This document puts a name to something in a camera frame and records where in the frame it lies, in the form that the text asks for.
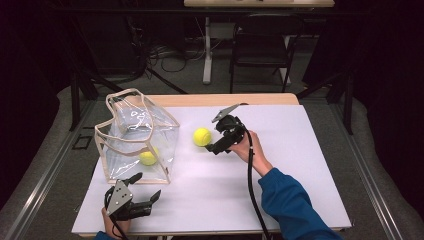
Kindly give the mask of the aluminium floor rail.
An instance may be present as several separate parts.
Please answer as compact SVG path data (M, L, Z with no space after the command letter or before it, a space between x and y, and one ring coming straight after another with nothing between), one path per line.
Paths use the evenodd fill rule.
M5 206L0 210L0 240L14 240L25 234L65 163L78 132L96 102L87 101L79 114L80 120L70 130L70 108L62 103L51 129L32 160L23 178Z
M344 139L347 141L349 148L353 153L355 167L387 239L404 240L399 227L394 220L394 216L392 215L385 199L383 198L375 178L373 177L354 136L350 135L345 128L342 119L343 112L341 107L334 104L330 104L329 107L333 116L336 118L336 122L342 132Z

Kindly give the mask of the yellow tennis ball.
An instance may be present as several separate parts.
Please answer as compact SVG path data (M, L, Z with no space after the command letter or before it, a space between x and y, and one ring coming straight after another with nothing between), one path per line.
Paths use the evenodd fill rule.
M154 148L152 151L145 151L139 154L140 162L145 166L152 166L157 162L156 155L158 149Z
M196 146L204 147L212 140L211 132L207 128L198 128L193 133L193 142Z

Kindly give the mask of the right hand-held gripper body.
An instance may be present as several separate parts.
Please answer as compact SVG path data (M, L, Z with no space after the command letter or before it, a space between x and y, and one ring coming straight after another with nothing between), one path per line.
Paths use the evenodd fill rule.
M245 132L245 126L241 120L238 117L231 115L231 112L239 106L240 104L235 104L220 110L212 120L213 123L217 124L219 120L226 116L230 118L231 124L229 129L219 133L223 135L222 138L228 139L231 142L231 145L234 143L239 143L243 139Z

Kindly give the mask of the black metal stand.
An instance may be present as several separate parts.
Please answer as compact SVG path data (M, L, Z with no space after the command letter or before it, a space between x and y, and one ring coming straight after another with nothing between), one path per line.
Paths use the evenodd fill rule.
M73 131L81 120L80 93L88 100L96 100L99 96L95 84L101 84L114 92L122 91L122 88L106 80L94 71L76 64L72 69L70 89L72 106L72 123L70 130Z
M354 87L354 74L352 71L345 71L333 74L329 78L308 86L305 90L296 94L298 99L303 99L308 95L316 92L325 85L330 86L330 90L326 95L326 101L329 104L338 103L341 98L343 100L343 114L342 123L346 131L352 135L352 104L353 104L353 87Z

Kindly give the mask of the clear plastic tote bag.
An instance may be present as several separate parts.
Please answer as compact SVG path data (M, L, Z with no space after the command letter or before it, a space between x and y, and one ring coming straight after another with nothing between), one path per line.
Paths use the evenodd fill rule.
M178 121L137 89L109 94L111 118L94 127L105 179L113 183L142 172L139 184L168 184L178 142ZM158 149L157 162L145 166L139 154Z

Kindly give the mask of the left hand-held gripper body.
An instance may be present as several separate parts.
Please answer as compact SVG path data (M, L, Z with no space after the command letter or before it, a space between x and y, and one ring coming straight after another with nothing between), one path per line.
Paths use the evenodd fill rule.
M133 202L133 194L128 188L128 180L118 179L106 193L104 207L106 214L117 221L149 216L154 204L154 197L139 203Z

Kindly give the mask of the black folding chair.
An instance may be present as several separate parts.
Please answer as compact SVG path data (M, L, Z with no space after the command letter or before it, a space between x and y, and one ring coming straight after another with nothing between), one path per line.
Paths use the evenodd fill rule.
M230 92L233 92L235 67L286 70L281 78L286 90L297 40L304 20L294 14L253 13L240 17L233 28L230 58Z

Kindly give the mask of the person's right hand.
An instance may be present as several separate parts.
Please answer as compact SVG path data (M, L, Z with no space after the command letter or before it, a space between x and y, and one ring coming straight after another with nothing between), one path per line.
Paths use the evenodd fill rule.
M230 146L229 150L238 155L244 162L252 162L252 167L261 177L273 168L267 160L260 140L254 131L247 131L241 142Z

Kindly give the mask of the person's left hand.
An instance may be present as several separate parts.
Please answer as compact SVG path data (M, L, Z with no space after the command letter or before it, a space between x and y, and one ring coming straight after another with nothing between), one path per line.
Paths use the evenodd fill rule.
M131 221L117 221L113 223L111 218L107 215L106 209L101 209L103 222L104 222L104 230L103 232L107 233L110 237L115 240L123 240L123 234L127 233L130 229Z

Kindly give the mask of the black floor socket frame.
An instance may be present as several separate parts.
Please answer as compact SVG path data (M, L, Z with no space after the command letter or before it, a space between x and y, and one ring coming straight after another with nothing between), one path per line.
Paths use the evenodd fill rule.
M73 150L86 150L90 143L91 143L92 137L88 135L79 135L74 142L72 149Z

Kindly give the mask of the white table board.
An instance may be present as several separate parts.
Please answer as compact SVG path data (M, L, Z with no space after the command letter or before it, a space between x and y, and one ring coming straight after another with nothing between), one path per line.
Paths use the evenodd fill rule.
M278 223L257 215L261 201L258 175L234 153L215 155L194 145L193 132L211 128L216 107L172 107L180 124L177 149L168 184L133 185L137 202L161 194L147 217L132 221L134 235L190 235L276 231ZM234 110L260 138L274 167L297 179L312 206L335 230L351 225L305 108L301 105L244 105Z

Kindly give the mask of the beige desk with white legs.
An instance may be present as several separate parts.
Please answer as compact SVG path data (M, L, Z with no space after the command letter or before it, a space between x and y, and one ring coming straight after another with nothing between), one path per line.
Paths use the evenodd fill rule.
M288 8L312 10L332 8L334 0L184 0L184 6L201 10L240 10L264 9L264 8ZM205 61L203 72L203 83L208 85L212 81L212 39L230 39L232 34L232 22L214 23L210 17L205 17L204 41L205 41Z

